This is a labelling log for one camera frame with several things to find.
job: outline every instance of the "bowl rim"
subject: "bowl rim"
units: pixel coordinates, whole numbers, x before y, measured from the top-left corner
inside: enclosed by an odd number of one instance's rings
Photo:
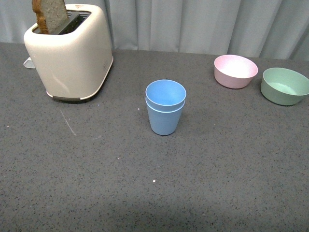
[[[218,59],[220,59],[220,58],[222,58],[222,57],[238,57],[238,58],[244,59],[244,60],[246,60],[246,61],[249,61],[251,64],[253,64],[253,66],[254,66],[256,72],[254,72],[254,73],[255,73],[254,75],[250,75],[250,76],[247,76],[247,77],[239,77],[239,76],[229,75],[229,74],[227,74],[227,73],[221,71],[221,70],[217,67],[217,65],[216,65],[216,62],[218,61]],[[234,78],[237,78],[237,79],[249,79],[249,78],[253,78],[253,77],[255,77],[255,76],[258,74],[258,72],[259,72],[259,68],[257,67],[257,65],[256,65],[252,60],[250,60],[250,59],[248,59],[248,58],[246,58],[246,57],[243,57],[243,56],[239,56],[239,55],[233,55],[233,54],[221,55],[221,56],[218,56],[218,57],[214,60],[213,63],[214,63],[215,68],[216,68],[219,72],[221,72],[221,73],[223,73],[224,75],[227,75],[227,76],[229,76],[229,77],[234,77]]]
[[[285,92],[282,92],[282,91],[280,91],[280,90],[274,88],[274,87],[265,79],[264,74],[265,74],[266,71],[269,71],[269,70],[280,70],[280,69],[281,69],[281,70],[288,70],[288,71],[291,72],[291,73],[296,73],[296,74],[298,74],[298,75],[301,76],[302,78],[307,79],[307,82],[308,82],[308,85],[309,85],[309,79],[308,79],[306,76],[304,76],[303,74],[299,73],[299,72],[296,72],[296,71],[294,71],[294,70],[292,70],[292,69],[287,69],[287,68],[272,67],[272,68],[266,69],[266,70],[263,72],[263,75],[262,75],[262,76],[263,76],[263,80],[264,80],[272,89],[274,89],[274,90],[276,90],[276,91],[278,91],[278,92],[280,92],[280,93],[283,93],[283,94],[286,94],[286,95],[290,95],[290,96],[299,96],[299,97],[301,97],[301,96],[306,96],[306,95],[309,94],[309,92],[306,93],[306,94],[290,94],[290,93],[285,93]]]

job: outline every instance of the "toaster slot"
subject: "toaster slot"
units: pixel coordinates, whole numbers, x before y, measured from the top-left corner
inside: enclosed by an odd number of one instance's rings
[[[90,12],[86,11],[67,11],[67,12],[69,18],[53,33],[51,33],[52,35],[64,35],[75,31],[91,14]],[[39,27],[36,27],[33,30],[33,32],[36,34],[41,33]]]

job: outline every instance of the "plastic cup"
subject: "plastic cup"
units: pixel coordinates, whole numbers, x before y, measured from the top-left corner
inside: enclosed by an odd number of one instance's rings
[[[146,104],[151,129],[159,135],[172,134],[185,104],[185,88],[172,80],[158,80],[146,88]]]

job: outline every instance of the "green bowl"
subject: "green bowl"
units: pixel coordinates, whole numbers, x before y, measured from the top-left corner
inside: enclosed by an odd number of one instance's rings
[[[261,92],[279,105],[294,105],[309,95],[309,79],[293,70],[270,68],[264,71]]]

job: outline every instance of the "scratch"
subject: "scratch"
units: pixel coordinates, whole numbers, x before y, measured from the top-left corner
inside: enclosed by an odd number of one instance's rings
[[[75,132],[72,130],[72,128],[70,127],[70,125],[69,125],[68,121],[66,120],[66,117],[64,117],[64,114],[63,114],[62,110],[60,110],[60,112],[61,112],[61,114],[62,114],[62,116],[63,116],[64,120],[66,121],[66,123],[67,123],[67,125],[68,125],[69,129],[70,129],[70,130],[72,131],[72,133],[76,136]]]
[[[97,138],[93,138],[93,140],[96,140],[96,139],[99,139],[99,138],[101,138],[102,137],[102,135],[100,135],[99,137],[97,137]]]

